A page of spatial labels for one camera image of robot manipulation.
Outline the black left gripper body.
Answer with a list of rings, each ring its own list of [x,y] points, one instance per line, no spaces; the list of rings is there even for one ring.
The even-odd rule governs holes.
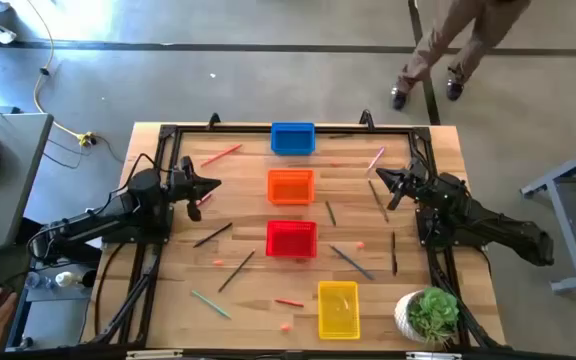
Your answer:
[[[181,168],[174,170],[170,177],[170,201],[187,200],[187,214],[194,222],[201,220],[201,212],[197,202],[202,198],[202,195],[196,184],[197,179],[194,165],[189,156],[184,156],[181,159]]]

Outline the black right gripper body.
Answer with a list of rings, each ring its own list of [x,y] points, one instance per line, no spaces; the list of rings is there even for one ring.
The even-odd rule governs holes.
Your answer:
[[[418,159],[413,159],[407,168],[408,175],[402,179],[399,187],[392,191],[392,199],[388,204],[389,210],[395,210],[404,196],[413,197],[419,187],[425,184],[427,169]]]

